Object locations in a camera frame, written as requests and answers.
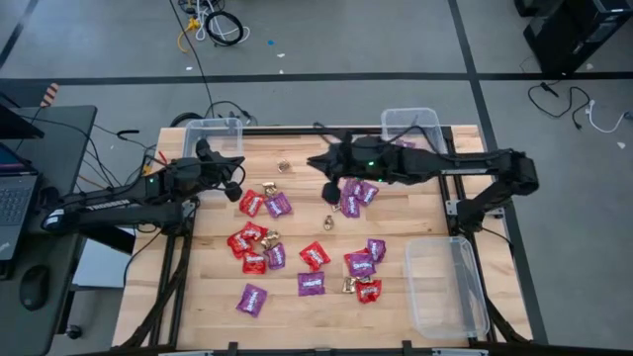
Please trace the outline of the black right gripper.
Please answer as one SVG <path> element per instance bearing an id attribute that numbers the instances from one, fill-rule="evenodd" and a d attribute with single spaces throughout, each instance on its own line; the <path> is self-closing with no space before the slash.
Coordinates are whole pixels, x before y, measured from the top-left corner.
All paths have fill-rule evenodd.
<path id="1" fill-rule="evenodd" d="M 379 136 L 361 136 L 340 145 L 344 166 L 354 177 L 389 182 L 395 167 L 394 146 Z M 319 171 L 339 171 L 338 154 L 327 152 L 308 158 L 309 166 Z"/>

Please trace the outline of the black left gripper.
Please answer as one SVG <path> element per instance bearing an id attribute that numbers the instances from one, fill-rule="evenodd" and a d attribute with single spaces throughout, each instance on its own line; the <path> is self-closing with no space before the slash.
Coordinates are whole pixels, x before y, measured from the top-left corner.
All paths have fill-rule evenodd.
<path id="1" fill-rule="evenodd" d="M 205 190 L 232 189 L 232 167 L 241 167 L 245 157 L 225 157 L 212 150 L 205 139 L 196 142 L 195 154 L 195 157 L 173 160 L 165 167 L 167 194 L 197 194 Z"/>

